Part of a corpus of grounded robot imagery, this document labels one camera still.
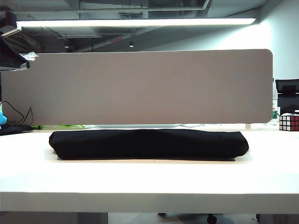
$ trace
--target rubik's cube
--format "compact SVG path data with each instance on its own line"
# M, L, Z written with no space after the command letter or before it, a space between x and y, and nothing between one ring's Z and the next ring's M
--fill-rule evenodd
M283 131L299 131L299 116L279 116L279 129Z

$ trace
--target ceiling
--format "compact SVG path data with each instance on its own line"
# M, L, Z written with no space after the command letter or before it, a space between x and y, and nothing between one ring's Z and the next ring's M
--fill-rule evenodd
M209 0L205 10L147 11L142 8L199 8L205 0L0 0L0 10L4 13L10 8L18 20L223 18L258 8L266 1ZM84 9L101 10L85 13ZM221 28L226 27L24 28L7 40L19 53L137 51ZM134 41L133 48L128 46L130 41Z

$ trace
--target black folded cloth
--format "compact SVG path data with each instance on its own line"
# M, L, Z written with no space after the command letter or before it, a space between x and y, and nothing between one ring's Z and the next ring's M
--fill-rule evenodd
M64 160L235 158L249 149L240 132L188 129L59 131L49 144Z
M0 136L9 134L19 134L22 132L32 131L29 125L1 125Z

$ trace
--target desk surface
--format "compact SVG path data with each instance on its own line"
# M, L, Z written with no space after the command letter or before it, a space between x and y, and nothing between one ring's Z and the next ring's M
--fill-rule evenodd
M51 131L0 136L0 210L299 214L299 133L242 133L236 161L61 161Z

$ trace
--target ceiling light fixture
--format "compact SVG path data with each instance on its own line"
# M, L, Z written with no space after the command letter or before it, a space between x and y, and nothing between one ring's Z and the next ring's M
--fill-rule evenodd
M17 21L22 27L149 27L149 26L208 26L208 25L249 25L254 18L225 19L160 19L160 20L39 20Z

